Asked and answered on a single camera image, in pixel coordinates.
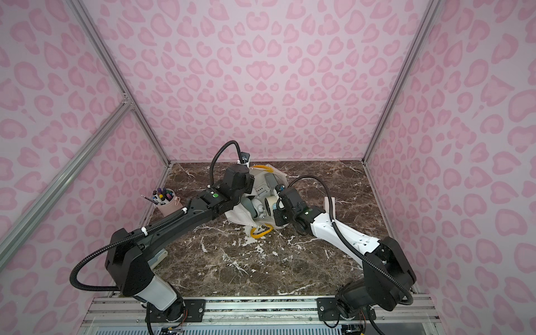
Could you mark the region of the white canvas tote bag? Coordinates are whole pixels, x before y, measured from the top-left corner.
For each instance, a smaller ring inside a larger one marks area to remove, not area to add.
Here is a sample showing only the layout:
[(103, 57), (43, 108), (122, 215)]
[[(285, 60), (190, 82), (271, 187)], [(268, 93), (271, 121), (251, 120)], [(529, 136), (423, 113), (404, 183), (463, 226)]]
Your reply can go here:
[(254, 176), (251, 194), (243, 195), (240, 203), (225, 215), (230, 223), (244, 226), (247, 234), (258, 240), (276, 228), (273, 216), (267, 214), (264, 200), (272, 195), (279, 198), (279, 193), (288, 186), (288, 179), (286, 173), (271, 164), (251, 166), (250, 174)]

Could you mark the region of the white square alarm clock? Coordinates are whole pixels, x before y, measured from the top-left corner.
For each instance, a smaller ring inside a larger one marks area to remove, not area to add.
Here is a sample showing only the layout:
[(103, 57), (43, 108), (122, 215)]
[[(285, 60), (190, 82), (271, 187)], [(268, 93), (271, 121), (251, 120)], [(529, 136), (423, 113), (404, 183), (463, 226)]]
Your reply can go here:
[(335, 202), (335, 198), (334, 197), (328, 198), (326, 196), (324, 203), (325, 203), (324, 204), (325, 211), (328, 214), (332, 215), (332, 218), (335, 219), (336, 218), (336, 202)]

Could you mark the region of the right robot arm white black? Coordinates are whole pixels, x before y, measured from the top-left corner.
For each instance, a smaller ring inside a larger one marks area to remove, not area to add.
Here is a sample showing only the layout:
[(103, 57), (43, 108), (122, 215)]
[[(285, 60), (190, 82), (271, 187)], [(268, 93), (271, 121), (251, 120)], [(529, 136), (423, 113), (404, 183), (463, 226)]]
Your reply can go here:
[(366, 307), (377, 305), (393, 311), (399, 304), (414, 302), (410, 289), (416, 275), (398, 241), (371, 237), (340, 222), (331, 197), (324, 210), (308, 205), (293, 187), (279, 186), (276, 192), (278, 199), (272, 210), (276, 224), (290, 224), (299, 233), (326, 241), (361, 266), (363, 277), (347, 283), (335, 295), (342, 318), (351, 319)]

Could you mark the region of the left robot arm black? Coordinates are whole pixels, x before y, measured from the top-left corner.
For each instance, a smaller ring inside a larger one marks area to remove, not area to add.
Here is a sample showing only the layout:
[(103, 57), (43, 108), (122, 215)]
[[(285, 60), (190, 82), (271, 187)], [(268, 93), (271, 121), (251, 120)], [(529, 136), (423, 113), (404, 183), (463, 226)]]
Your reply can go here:
[(248, 167), (232, 165), (223, 179), (191, 198), (176, 212), (146, 227), (113, 234), (114, 246), (107, 252), (105, 267), (125, 297), (144, 302), (151, 312), (168, 321), (184, 314), (184, 300), (178, 290), (154, 273), (149, 261), (194, 228), (219, 218), (253, 190), (254, 177)]

